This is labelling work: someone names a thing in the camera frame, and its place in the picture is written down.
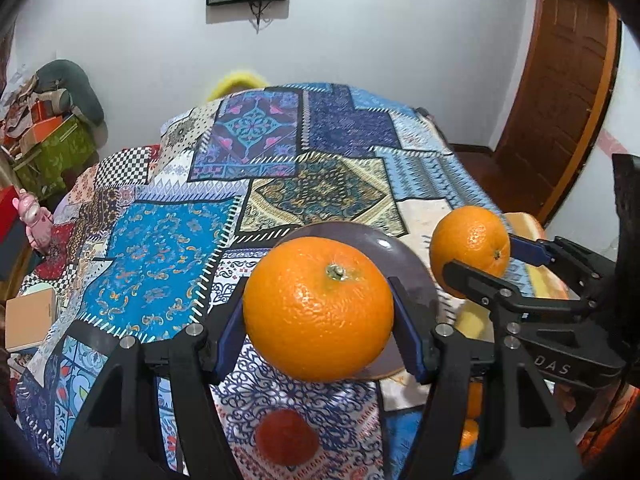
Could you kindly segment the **right hand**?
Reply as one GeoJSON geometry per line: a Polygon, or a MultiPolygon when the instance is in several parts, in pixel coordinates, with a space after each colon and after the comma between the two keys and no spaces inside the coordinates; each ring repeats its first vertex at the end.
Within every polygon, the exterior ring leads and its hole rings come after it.
{"type": "Polygon", "coordinates": [[[586,403],[587,391],[582,388],[560,384],[554,385],[553,396],[558,401],[562,410],[568,414],[582,408],[586,403]]]}

